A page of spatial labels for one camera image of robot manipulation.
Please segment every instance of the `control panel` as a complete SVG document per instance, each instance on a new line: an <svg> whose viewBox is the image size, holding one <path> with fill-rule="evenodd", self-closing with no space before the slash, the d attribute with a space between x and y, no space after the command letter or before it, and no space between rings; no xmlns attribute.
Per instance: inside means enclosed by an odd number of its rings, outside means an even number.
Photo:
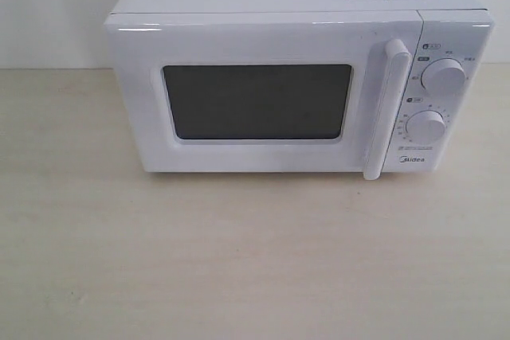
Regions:
<svg viewBox="0 0 510 340"><path fill-rule="evenodd" d="M485 10L419 11L423 32L382 171L437 167L492 28Z"/></svg>

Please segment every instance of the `power knob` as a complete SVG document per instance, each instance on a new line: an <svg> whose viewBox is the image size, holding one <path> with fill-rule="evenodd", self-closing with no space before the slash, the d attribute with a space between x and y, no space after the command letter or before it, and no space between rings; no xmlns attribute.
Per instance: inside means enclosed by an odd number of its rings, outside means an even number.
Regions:
<svg viewBox="0 0 510 340"><path fill-rule="evenodd" d="M436 111L421 111L407 121L406 132L413 143L435 143L446 132L445 120Z"/></svg>
<svg viewBox="0 0 510 340"><path fill-rule="evenodd" d="M432 96L454 95L464 88L466 75L454 59L442 59L429 65L422 75L423 88Z"/></svg>

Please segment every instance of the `microwave casing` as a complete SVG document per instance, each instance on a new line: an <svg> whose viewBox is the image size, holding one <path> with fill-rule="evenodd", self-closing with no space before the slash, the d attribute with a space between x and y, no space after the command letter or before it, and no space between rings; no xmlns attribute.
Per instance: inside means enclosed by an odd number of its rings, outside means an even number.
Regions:
<svg viewBox="0 0 510 340"><path fill-rule="evenodd" d="M476 0L120 0L105 23L145 170L359 171L367 179L437 167L492 26ZM465 74L455 92L423 84L455 70L443 63ZM341 136L190 141L175 134L165 65L263 64L349 64ZM444 123L431 143L424 140L430 131L408 134L428 127L424 112Z"/></svg>

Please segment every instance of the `dark glass window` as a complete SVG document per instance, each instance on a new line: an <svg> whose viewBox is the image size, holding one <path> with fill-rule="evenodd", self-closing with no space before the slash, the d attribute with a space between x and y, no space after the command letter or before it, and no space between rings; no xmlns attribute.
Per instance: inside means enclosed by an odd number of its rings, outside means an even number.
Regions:
<svg viewBox="0 0 510 340"><path fill-rule="evenodd" d="M181 139L335 139L351 72L345 64L163 69Z"/></svg>

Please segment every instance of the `tabletop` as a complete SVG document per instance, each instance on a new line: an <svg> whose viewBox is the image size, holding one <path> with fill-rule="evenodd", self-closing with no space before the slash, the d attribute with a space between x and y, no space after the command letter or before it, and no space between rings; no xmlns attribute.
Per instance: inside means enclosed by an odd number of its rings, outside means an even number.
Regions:
<svg viewBox="0 0 510 340"><path fill-rule="evenodd" d="M0 71L0 338L508 338L509 78L367 182L147 174L112 71Z"/></svg>

